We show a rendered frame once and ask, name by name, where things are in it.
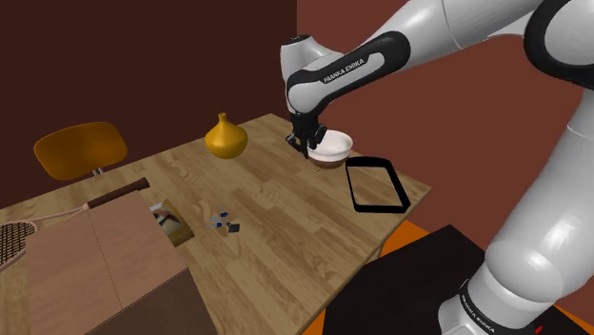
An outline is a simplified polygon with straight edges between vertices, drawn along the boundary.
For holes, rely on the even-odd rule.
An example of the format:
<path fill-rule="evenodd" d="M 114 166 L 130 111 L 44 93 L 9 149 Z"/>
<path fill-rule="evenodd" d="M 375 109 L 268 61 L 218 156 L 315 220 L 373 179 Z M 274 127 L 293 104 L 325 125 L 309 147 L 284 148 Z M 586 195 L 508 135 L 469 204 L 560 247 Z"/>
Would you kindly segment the dark robot stand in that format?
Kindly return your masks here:
<path fill-rule="evenodd" d="M 451 225 L 392 251 L 334 298 L 323 335 L 588 335 L 555 306 L 521 329 L 495 325 L 467 281 L 489 255 Z"/>

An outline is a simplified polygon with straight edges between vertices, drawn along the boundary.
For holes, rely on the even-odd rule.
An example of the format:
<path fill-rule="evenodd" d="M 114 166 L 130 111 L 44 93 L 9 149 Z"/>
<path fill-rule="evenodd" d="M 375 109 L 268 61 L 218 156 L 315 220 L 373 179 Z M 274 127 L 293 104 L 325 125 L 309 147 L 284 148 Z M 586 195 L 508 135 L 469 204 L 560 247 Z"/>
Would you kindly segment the keys with blue caps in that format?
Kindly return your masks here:
<path fill-rule="evenodd" d="M 240 225 L 232 223 L 229 219 L 229 214 L 222 207 L 219 210 L 217 216 L 211 217 L 208 223 L 209 228 L 221 228 L 226 227 L 228 233 L 237 233 L 240 231 Z"/>

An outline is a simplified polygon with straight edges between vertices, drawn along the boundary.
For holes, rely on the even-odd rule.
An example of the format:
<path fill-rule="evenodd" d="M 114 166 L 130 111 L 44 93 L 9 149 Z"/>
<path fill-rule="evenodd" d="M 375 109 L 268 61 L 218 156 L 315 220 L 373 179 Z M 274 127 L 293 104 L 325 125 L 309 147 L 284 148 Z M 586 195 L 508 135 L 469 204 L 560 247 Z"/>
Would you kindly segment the large brown cardboard box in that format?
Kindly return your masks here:
<path fill-rule="evenodd" d="M 30 335 L 218 335 L 137 192 L 27 239 Z"/>

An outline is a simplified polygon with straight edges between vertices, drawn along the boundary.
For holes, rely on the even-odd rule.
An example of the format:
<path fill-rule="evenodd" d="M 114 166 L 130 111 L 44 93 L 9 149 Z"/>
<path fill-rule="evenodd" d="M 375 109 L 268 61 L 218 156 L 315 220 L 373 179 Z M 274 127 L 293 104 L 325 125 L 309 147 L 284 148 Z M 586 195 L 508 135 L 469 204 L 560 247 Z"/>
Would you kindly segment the orange chair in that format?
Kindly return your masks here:
<path fill-rule="evenodd" d="M 50 177 L 70 181 L 123 161 L 128 147 L 114 125 L 91 122 L 46 135 L 33 151 Z"/>

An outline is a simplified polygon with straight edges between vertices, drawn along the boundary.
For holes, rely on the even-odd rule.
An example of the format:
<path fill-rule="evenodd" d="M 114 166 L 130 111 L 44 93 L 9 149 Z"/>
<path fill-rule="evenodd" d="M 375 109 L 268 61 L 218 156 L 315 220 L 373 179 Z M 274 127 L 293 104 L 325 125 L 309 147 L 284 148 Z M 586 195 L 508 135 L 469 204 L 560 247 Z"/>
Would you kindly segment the wooden table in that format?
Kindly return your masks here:
<path fill-rule="evenodd" d="M 145 201 L 170 200 L 193 229 L 179 253 L 218 335 L 299 335 L 404 218 L 356 212 L 345 168 L 318 169 L 290 149 L 284 119 L 267 114 L 245 130 L 236 159 L 218 159 L 195 140 L 1 208 L 0 222 L 79 207 L 146 177 Z M 385 172 L 348 171 L 356 201 L 396 200 Z M 208 227 L 221 207 L 239 232 Z"/>

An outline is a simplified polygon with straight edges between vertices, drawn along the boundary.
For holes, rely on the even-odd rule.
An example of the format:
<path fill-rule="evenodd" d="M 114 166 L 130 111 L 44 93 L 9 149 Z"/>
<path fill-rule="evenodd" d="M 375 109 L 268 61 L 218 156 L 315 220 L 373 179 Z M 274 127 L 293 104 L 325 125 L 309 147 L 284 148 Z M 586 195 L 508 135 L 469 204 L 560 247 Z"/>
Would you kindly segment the yellow onion-shaped vase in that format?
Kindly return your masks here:
<path fill-rule="evenodd" d="M 218 114 L 218 123 L 205 136 L 206 147 L 211 154 L 221 159 L 234 159 L 246 149 L 247 132 L 233 125 L 224 112 Z"/>

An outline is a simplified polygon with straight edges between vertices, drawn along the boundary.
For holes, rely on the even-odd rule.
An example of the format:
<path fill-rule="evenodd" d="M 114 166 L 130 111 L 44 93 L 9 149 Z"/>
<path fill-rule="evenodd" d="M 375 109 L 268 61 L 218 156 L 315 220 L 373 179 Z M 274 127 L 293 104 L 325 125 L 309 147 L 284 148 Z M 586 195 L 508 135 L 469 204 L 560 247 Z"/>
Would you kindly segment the black rectangular tray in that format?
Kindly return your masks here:
<path fill-rule="evenodd" d="M 355 195 L 353 191 L 353 186 L 351 183 L 351 178 L 349 175 L 349 168 L 384 168 L 390 178 L 390 182 L 396 191 L 398 198 L 401 202 L 399 205 L 361 205 L 358 204 L 355 200 Z M 353 208 L 356 212 L 361 213 L 406 213 L 409 207 L 411 206 L 411 202 L 406 194 L 406 191 L 403 185 L 400 182 L 398 174 L 394 169 L 392 163 L 386 159 L 381 157 L 372 157 L 372 156 L 358 156 L 358 157 L 349 157 L 345 161 L 345 170 L 346 170 L 346 178 L 348 181 L 349 191 L 351 195 L 351 200 L 353 204 Z"/>

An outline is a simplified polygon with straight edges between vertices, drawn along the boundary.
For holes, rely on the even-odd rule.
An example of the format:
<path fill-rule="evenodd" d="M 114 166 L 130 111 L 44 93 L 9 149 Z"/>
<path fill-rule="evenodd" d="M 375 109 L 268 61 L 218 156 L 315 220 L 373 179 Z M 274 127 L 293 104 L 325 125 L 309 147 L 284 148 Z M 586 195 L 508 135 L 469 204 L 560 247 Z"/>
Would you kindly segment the white bowl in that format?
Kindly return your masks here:
<path fill-rule="evenodd" d="M 349 135 L 329 129 L 316 149 L 308 149 L 308 159 L 319 168 L 337 168 L 348 158 L 352 146 Z"/>

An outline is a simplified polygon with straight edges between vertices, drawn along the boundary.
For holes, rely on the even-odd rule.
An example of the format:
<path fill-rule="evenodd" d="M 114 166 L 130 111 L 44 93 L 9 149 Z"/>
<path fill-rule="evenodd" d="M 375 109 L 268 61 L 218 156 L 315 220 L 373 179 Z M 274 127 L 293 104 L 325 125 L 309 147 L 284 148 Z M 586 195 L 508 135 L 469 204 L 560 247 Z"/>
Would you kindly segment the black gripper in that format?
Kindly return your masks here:
<path fill-rule="evenodd" d="M 320 125 L 318 117 L 313 114 L 291 114 L 290 122 L 293 126 L 291 133 L 286 141 L 304 158 L 307 158 L 307 140 L 308 147 L 316 149 L 324 139 L 327 127 Z"/>

